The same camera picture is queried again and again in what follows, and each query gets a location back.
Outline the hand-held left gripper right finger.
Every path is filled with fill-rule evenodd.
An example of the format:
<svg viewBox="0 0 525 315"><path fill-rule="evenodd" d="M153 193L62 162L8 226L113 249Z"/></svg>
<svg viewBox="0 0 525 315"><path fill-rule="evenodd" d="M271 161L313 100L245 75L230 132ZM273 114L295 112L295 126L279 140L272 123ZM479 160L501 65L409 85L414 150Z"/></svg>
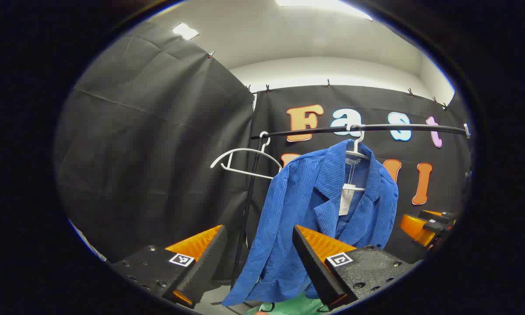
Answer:
<svg viewBox="0 0 525 315"><path fill-rule="evenodd" d="M328 309L384 291L422 263L406 263L371 245L356 248L300 225L293 228L292 242Z"/></svg>

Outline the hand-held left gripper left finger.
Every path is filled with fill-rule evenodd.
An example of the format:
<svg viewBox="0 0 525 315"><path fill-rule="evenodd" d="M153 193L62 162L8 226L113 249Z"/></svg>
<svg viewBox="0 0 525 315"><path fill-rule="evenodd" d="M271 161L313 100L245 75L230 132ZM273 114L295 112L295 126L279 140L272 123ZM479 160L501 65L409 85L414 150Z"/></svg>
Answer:
<svg viewBox="0 0 525 315"><path fill-rule="evenodd" d="M174 245L147 245L111 267L152 295L193 308L212 287L227 241L217 225Z"/></svg>

